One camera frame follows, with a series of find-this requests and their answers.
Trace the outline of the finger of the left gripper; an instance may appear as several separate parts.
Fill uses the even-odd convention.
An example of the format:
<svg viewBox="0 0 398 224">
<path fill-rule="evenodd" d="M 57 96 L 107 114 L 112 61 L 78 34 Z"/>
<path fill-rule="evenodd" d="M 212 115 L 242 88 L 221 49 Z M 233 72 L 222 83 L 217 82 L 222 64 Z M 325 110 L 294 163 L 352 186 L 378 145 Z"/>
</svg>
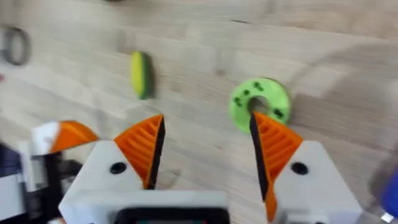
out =
<svg viewBox="0 0 398 224">
<path fill-rule="evenodd" d="M 32 154 L 53 154 L 98 139 L 90 128 L 77 121 L 49 122 L 31 131 Z"/>
</svg>

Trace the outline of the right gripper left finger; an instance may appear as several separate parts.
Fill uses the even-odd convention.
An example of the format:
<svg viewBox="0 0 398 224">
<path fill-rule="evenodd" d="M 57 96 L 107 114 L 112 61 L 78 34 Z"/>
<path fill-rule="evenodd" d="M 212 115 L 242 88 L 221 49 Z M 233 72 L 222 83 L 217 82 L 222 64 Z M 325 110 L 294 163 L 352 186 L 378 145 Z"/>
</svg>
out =
<svg viewBox="0 0 398 224">
<path fill-rule="evenodd" d="M 155 189 L 165 138 L 162 114 L 147 118 L 113 139 L 146 190 Z"/>
</svg>

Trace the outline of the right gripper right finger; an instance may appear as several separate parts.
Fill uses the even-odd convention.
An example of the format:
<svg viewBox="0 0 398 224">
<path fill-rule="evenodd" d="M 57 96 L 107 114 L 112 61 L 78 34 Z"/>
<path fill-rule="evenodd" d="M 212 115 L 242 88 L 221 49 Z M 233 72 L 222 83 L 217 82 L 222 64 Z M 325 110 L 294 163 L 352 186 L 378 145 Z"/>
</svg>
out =
<svg viewBox="0 0 398 224">
<path fill-rule="evenodd" d="M 363 209 L 318 141 L 253 113 L 250 132 L 269 223 L 356 223 Z"/>
</svg>

